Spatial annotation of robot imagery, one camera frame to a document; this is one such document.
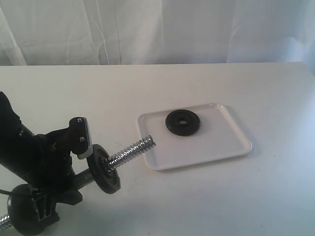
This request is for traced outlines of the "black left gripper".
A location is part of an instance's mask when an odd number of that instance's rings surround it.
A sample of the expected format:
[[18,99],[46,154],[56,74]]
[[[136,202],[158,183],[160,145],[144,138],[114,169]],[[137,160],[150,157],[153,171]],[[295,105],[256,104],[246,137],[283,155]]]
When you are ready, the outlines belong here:
[[36,154],[32,167],[32,205],[40,224],[55,224],[60,220],[56,204],[74,206],[83,200],[73,189],[74,171],[68,148],[68,130],[55,130],[34,136]]

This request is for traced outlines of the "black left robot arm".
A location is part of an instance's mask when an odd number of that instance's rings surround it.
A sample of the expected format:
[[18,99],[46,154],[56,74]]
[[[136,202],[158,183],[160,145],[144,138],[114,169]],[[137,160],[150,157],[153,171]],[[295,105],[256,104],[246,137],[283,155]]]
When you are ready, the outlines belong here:
[[30,202],[39,220],[49,217],[56,203],[74,206],[83,200],[75,187],[71,153],[81,150],[73,128],[33,134],[13,111],[7,96],[0,94],[0,164],[23,179],[23,191],[9,196]]

